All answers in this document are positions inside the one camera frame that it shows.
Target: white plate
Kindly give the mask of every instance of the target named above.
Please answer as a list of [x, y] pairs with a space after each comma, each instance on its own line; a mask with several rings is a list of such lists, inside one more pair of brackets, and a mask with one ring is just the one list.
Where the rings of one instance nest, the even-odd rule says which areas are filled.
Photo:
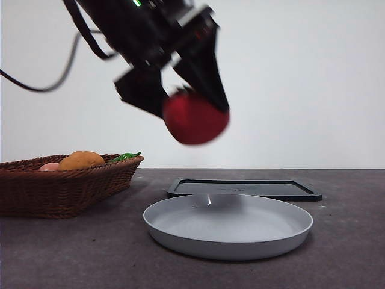
[[191, 256], [221, 260], [269, 258], [306, 238], [312, 216], [295, 205], [242, 194], [196, 194], [162, 200], [143, 213], [151, 236]]

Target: gray plate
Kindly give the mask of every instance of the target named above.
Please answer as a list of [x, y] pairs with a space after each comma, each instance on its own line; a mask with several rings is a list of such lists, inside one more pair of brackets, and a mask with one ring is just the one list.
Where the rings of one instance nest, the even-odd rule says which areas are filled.
[[322, 194], [288, 180], [176, 179], [167, 191], [169, 197], [188, 194], [249, 194], [276, 200], [314, 202]]
[[143, 218], [151, 236], [171, 250], [238, 261], [289, 252], [313, 225], [300, 207], [244, 194], [174, 197], [149, 206]]

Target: potato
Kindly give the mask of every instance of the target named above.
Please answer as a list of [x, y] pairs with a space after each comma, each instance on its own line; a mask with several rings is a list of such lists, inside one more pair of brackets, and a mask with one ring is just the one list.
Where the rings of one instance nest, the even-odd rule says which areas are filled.
[[59, 163], [58, 170], [84, 169], [104, 163], [104, 159], [95, 152], [77, 151], [63, 158]]

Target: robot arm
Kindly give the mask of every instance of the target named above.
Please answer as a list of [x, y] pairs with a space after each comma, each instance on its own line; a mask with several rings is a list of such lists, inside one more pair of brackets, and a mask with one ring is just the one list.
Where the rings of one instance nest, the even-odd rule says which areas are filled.
[[168, 95], [161, 69], [177, 52], [181, 59], [173, 68], [176, 73], [218, 110], [228, 111], [215, 58], [218, 25], [210, 7], [197, 10], [187, 0], [63, 0], [83, 38], [102, 59], [109, 55], [98, 47], [76, 1], [134, 67], [115, 82], [123, 101], [162, 118]]

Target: plate rim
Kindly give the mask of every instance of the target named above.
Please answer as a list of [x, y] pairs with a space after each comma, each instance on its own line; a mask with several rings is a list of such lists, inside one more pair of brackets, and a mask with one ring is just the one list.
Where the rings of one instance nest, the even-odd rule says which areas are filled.
[[[293, 206], [293, 207], [296, 207], [297, 209], [300, 209], [302, 210], [306, 215], [308, 215], [310, 217], [310, 225], [307, 226], [305, 229], [301, 230], [300, 232], [298, 233], [295, 233], [295, 234], [292, 234], [292, 235], [289, 235], [289, 236], [286, 236], [286, 237], [282, 237], [282, 238], [275, 238], [275, 239], [269, 239], [269, 240], [262, 240], [262, 241], [240, 241], [240, 242], [237, 242], [237, 241], [213, 241], [213, 240], [202, 240], [202, 239], [199, 239], [199, 238], [189, 238], [189, 237], [186, 237], [186, 236], [181, 236], [181, 235], [177, 235], [177, 234], [171, 234], [169, 232], [165, 232], [163, 230], [160, 230], [159, 228], [153, 226], [147, 219], [146, 219], [146, 212], [153, 206], [161, 203], [161, 202], [166, 202], [166, 201], [171, 201], [173, 199], [178, 199], [180, 197], [200, 197], [200, 196], [210, 196], [210, 195], [216, 195], [216, 196], [243, 196], [243, 197], [253, 197], [253, 198], [258, 198], [258, 199], [267, 199], [269, 202], [280, 202], [280, 203], [285, 203], [286, 205], [290, 205], [290, 206]], [[277, 199], [271, 199], [271, 198], [268, 198], [268, 197], [260, 197], [260, 196], [252, 196], [252, 195], [249, 195], [249, 194], [189, 194], [189, 195], [186, 195], [186, 196], [178, 196], [178, 197], [173, 197], [172, 199], [164, 199], [164, 200], [160, 200], [158, 202], [155, 202], [154, 204], [148, 206], [144, 212], [143, 212], [143, 219], [145, 221], [145, 223], [147, 224], [147, 226], [151, 227], [152, 229], [155, 229], [157, 230], [158, 232], [161, 232], [163, 234], [167, 234], [169, 236], [172, 236], [172, 237], [177, 237], [177, 238], [183, 238], [183, 239], [186, 239], [186, 240], [192, 240], [192, 241], [199, 241], [199, 242], [207, 242], [207, 243], [222, 243], [222, 244], [257, 244], [257, 243], [269, 243], [269, 242], [275, 242], [275, 241], [283, 241], [283, 240], [287, 240], [287, 239], [290, 239], [290, 238], [294, 238], [294, 237], [297, 237], [297, 236], [300, 236], [306, 232], [308, 232], [311, 227], [313, 226], [313, 217], [312, 215], [306, 211], [305, 209], [297, 206], [297, 205], [294, 205], [294, 204], [291, 204], [289, 202], [285, 202], [285, 201], [282, 201], [282, 200], [277, 200]]]

